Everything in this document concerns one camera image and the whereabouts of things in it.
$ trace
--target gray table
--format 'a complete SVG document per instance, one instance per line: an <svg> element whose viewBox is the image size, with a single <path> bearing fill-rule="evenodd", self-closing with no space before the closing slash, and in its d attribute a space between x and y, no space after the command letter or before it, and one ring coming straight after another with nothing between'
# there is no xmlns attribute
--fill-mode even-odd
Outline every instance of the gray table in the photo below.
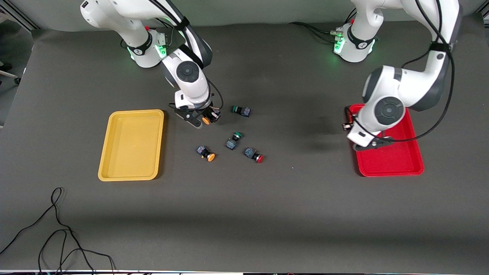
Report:
<svg viewBox="0 0 489 275"><path fill-rule="evenodd" d="M426 50L419 23L386 23L360 64L341 61L300 26L198 28L214 51L205 72L226 108L254 112L247 119L226 111L201 130L167 107L174 90L161 68L138 68L116 33L38 33L0 134L0 246L63 186L61 219L119 269L487 274L489 49L480 15L462 28L453 104L419 141L425 172L403 178L359 176L341 123L372 70ZM442 107L412 113L418 133ZM166 114L160 176L99 181L109 115L153 108ZM234 131L264 163L224 148ZM195 153L201 144L218 154L214 162ZM52 213L0 256L0 267L37 268L56 228ZM61 236L46 248L51 268L60 245ZM90 260L109 268L104 258ZM78 256L71 268L86 266Z"/></svg>

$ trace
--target plastic tray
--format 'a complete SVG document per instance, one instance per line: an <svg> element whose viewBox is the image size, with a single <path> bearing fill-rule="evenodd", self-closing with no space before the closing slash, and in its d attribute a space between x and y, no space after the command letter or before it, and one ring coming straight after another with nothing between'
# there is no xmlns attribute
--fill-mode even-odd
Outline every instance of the plastic tray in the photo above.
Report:
<svg viewBox="0 0 489 275"><path fill-rule="evenodd" d="M353 114L358 113L364 104L350 106ZM394 139L406 139L416 136L411 116L406 115L395 127L385 131L385 135ZM379 149L356 152L358 169L365 177L418 176L423 173L424 165L420 148L416 140L396 142Z"/></svg>
<svg viewBox="0 0 489 275"><path fill-rule="evenodd" d="M154 179L158 174L163 119L161 110L112 113L98 178L104 182Z"/></svg>

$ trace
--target caster wheel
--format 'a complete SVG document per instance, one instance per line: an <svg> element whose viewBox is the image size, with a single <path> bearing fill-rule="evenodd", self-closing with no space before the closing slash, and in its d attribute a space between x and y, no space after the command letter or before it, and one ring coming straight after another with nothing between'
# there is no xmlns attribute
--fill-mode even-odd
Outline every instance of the caster wheel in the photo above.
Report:
<svg viewBox="0 0 489 275"><path fill-rule="evenodd" d="M8 71L12 69L12 64L10 63L4 63L3 66L0 66L0 70L3 70L3 71Z"/></svg>

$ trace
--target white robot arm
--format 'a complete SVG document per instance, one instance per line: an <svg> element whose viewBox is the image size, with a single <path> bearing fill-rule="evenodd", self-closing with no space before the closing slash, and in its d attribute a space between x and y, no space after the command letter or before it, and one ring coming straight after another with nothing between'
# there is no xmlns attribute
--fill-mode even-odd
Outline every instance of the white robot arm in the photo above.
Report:
<svg viewBox="0 0 489 275"><path fill-rule="evenodd" d="M202 71L212 61L212 50L170 0L85 0L80 10L92 26L116 31L139 66L150 68L162 62L166 80L179 89L175 113L185 121L201 128L199 116L206 124L220 118ZM185 38L185 44L168 54L165 35L147 30L140 21L153 18L167 20Z"/></svg>
<svg viewBox="0 0 489 275"><path fill-rule="evenodd" d="M348 138L361 147L375 148L373 135L396 126L404 117L405 107L424 111L435 106L444 91L449 68L448 53L453 50L462 19L458 0L442 0L441 16L436 0L352 0L357 18L338 30L346 35L334 52L349 62L360 62L371 51L373 39L383 22L381 8L404 9L414 19L429 28L432 44L423 72L383 66L370 74L363 88L363 107L351 125ZM418 4L443 39L429 26Z"/></svg>

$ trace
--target floor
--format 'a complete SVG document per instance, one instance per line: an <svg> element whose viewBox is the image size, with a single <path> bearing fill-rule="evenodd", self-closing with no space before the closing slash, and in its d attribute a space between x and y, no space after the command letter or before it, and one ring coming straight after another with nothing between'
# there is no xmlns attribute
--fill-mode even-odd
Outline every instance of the floor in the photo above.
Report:
<svg viewBox="0 0 489 275"><path fill-rule="evenodd" d="M9 73L22 76L32 46L33 40L30 33L20 25L12 21L0 24L0 61L12 64L13 68L8 71ZM2 75L0 75L0 81L0 125L3 125L17 92L17 85L13 78Z"/></svg>

